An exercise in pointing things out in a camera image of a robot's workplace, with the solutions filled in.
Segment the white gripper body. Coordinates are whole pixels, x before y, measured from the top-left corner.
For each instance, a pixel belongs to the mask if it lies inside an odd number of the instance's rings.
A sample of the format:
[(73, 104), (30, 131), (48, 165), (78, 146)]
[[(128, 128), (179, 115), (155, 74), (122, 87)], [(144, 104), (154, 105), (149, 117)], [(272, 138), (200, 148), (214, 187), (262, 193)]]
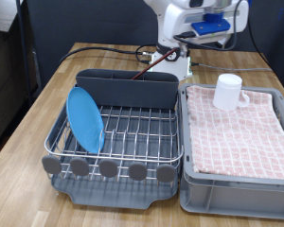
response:
[(163, 34), (171, 42), (213, 43), (242, 32), (248, 14), (247, 0), (171, 0)]

